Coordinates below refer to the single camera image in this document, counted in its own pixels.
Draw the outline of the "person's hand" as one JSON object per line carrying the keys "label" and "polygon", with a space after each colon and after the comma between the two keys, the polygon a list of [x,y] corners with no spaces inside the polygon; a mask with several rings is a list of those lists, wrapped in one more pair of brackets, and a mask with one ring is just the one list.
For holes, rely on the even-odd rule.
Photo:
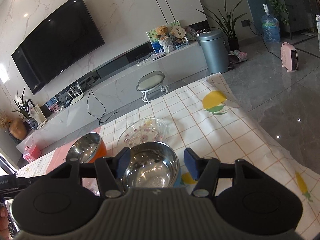
{"label": "person's hand", "polygon": [[9,239],[10,231],[9,231],[9,220],[8,220],[8,211],[5,206],[1,206],[0,208],[0,234],[1,239]]}

